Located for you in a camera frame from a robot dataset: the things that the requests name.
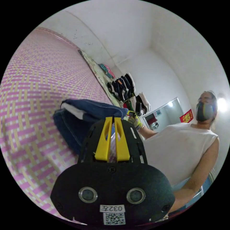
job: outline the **red poster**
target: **red poster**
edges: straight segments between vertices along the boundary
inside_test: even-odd
[[[192,109],[180,117],[181,122],[189,123],[193,119]]]

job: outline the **yellow glove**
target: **yellow glove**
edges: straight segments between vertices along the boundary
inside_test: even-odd
[[[128,122],[132,123],[137,131],[139,131],[144,125],[141,123],[140,119],[138,118],[137,114],[133,117],[131,114],[127,120]]]

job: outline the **qr code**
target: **qr code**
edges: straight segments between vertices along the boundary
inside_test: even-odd
[[[104,225],[125,224],[125,213],[103,213]]]

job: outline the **respirator mask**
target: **respirator mask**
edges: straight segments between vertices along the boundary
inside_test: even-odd
[[[196,119],[197,121],[203,122],[207,121],[210,118],[214,117],[214,109],[211,104],[204,104],[203,102],[199,102],[196,105]]]

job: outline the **tank top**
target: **tank top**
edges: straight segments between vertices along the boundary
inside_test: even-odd
[[[211,130],[178,123],[167,126],[143,144],[148,164],[160,170],[174,186],[191,177],[217,137]]]

